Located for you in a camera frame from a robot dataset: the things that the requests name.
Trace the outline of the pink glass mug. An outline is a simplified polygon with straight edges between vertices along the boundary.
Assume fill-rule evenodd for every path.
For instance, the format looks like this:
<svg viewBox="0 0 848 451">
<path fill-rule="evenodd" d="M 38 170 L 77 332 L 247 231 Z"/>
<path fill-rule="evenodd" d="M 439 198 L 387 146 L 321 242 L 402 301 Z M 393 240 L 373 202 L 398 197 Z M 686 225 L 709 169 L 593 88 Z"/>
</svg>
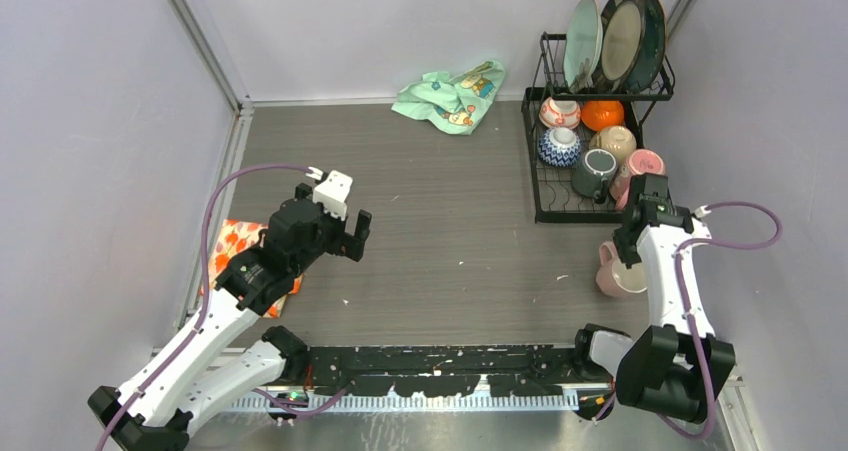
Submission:
<svg viewBox="0 0 848 451">
<path fill-rule="evenodd" d="M 637 149 L 620 165 L 610 187 L 610 195 L 615 201 L 617 211 L 621 212 L 627 204 L 632 178 L 644 174 L 665 175 L 666 165 L 654 151 Z"/>
</svg>

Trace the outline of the black rimmed cream plate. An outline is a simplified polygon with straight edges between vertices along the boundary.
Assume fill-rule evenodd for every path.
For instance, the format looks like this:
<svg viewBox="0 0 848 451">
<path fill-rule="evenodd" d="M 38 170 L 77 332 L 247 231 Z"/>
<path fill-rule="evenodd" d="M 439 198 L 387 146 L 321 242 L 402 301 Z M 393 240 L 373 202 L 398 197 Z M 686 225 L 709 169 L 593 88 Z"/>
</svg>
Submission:
<svg viewBox="0 0 848 451">
<path fill-rule="evenodd" d="M 603 39 L 594 89 L 615 93 L 634 68 L 645 33 L 645 0 L 608 0 L 601 12 Z"/>
</svg>

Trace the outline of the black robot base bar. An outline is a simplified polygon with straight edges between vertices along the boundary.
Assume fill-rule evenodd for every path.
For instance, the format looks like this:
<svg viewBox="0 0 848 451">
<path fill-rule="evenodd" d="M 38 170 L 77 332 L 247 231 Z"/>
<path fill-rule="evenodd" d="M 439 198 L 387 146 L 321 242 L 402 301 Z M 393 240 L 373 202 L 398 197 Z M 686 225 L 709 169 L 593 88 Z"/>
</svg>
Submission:
<svg viewBox="0 0 848 451">
<path fill-rule="evenodd" d="M 312 347 L 273 385 L 306 386 L 330 396 L 553 396 L 571 384 L 607 387 L 611 375 L 570 345 Z"/>
</svg>

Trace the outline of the dark green mug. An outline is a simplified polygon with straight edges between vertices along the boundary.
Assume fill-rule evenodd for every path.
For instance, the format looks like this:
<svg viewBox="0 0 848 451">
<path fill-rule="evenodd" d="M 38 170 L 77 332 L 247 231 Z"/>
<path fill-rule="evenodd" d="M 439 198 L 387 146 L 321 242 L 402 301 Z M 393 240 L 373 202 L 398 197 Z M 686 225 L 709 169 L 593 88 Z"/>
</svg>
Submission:
<svg viewBox="0 0 848 451">
<path fill-rule="evenodd" d="M 617 172 L 618 162 L 604 149 L 590 149 L 581 158 L 572 175 L 572 187 L 581 196 L 596 204 L 607 201 L 610 184 Z"/>
</svg>

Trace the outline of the pale pink mug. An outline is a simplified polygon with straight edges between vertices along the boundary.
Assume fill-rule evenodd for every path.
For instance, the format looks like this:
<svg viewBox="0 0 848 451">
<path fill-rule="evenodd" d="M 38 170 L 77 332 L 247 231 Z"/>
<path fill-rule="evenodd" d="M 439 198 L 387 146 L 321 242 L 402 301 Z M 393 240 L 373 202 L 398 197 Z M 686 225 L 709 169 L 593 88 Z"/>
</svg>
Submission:
<svg viewBox="0 0 848 451">
<path fill-rule="evenodd" d="M 595 282 L 601 293 L 623 298 L 637 295 L 647 290 L 643 265 L 636 263 L 631 267 L 620 259 L 612 241 L 605 241 L 599 247 L 600 267 Z"/>
</svg>

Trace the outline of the mint green flower plate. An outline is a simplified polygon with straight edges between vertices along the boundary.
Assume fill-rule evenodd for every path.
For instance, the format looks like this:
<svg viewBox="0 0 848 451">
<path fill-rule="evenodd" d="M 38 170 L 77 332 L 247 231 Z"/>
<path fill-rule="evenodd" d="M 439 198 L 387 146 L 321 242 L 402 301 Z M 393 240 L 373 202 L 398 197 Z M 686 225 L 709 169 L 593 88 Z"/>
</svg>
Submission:
<svg viewBox="0 0 848 451">
<path fill-rule="evenodd" d="M 600 61 L 603 24 L 595 0 L 580 0 L 572 13 L 566 33 L 563 72 L 572 93 L 594 85 L 593 74 Z"/>
</svg>

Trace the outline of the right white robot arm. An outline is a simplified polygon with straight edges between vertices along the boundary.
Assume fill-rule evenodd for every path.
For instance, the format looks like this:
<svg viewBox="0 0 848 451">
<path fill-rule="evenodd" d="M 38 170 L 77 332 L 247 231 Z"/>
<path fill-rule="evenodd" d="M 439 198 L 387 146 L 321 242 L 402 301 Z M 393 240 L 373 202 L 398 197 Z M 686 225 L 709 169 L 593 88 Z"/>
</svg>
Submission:
<svg viewBox="0 0 848 451">
<path fill-rule="evenodd" d="M 667 177 L 631 180 L 613 244 L 627 267 L 642 268 L 649 324 L 637 338 L 595 324 L 579 329 L 570 356 L 577 377 L 610 379 L 623 406 L 712 427 L 736 356 L 732 344 L 717 338 L 701 304 L 692 254 L 710 240 L 706 224 L 673 203 Z"/>
</svg>

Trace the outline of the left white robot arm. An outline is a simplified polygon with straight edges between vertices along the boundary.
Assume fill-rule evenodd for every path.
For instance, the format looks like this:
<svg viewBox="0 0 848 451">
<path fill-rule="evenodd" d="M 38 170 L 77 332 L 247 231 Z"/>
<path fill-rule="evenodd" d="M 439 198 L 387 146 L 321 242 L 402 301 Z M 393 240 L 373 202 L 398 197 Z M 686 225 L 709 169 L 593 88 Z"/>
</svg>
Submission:
<svg viewBox="0 0 848 451">
<path fill-rule="evenodd" d="M 230 258 L 197 312 L 141 371 L 119 387 L 100 386 L 88 406 L 124 450 L 183 450 L 213 416 L 252 389 L 298 383 L 308 347 L 282 326 L 269 328 L 234 361 L 206 370 L 226 346 L 262 318 L 320 256 L 358 261 L 371 216 L 360 211 L 346 232 L 352 180 L 337 172 L 301 184 L 271 215 L 257 241 Z"/>
</svg>

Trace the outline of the dark blue floral plate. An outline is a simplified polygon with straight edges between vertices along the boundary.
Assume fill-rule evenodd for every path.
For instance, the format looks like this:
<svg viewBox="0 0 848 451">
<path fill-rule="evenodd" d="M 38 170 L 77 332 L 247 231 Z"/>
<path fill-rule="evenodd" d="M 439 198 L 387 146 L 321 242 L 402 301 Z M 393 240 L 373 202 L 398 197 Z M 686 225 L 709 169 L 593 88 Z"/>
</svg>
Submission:
<svg viewBox="0 0 848 451">
<path fill-rule="evenodd" d="M 666 48 L 666 16 L 660 0 L 644 0 L 645 29 L 636 63 L 625 81 L 630 93 L 649 89 L 660 72 Z"/>
</svg>

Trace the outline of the white bowl orange outside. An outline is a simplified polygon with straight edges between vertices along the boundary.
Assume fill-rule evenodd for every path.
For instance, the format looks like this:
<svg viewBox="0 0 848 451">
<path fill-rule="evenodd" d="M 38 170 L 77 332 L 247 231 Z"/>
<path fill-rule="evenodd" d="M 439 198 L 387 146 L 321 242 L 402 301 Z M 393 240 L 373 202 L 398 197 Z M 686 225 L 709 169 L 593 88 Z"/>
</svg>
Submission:
<svg viewBox="0 0 848 451">
<path fill-rule="evenodd" d="M 581 110 L 581 121 L 594 132 L 622 125 L 625 122 L 624 106 L 621 102 L 613 100 L 587 101 Z"/>
</svg>

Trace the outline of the orange coral pattern bowl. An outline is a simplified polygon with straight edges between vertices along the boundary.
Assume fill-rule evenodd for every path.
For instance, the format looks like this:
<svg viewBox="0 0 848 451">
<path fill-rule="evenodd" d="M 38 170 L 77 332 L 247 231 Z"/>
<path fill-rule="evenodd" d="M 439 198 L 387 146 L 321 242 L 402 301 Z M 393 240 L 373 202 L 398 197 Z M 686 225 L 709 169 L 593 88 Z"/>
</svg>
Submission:
<svg viewBox="0 0 848 451">
<path fill-rule="evenodd" d="M 539 118 L 548 128 L 575 129 L 581 122 L 581 106 L 577 101 L 547 97 L 541 104 Z"/>
</svg>

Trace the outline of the white ceramic bowl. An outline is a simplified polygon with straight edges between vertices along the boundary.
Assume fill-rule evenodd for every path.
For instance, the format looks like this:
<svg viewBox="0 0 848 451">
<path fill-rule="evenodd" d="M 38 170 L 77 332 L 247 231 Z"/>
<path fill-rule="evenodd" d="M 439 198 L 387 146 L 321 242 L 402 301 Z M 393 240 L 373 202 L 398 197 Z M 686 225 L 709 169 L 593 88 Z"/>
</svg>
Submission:
<svg viewBox="0 0 848 451">
<path fill-rule="evenodd" d="M 635 135 L 625 126 L 607 126 L 598 131 L 589 142 L 590 149 L 603 149 L 614 156 L 618 166 L 638 149 Z"/>
</svg>

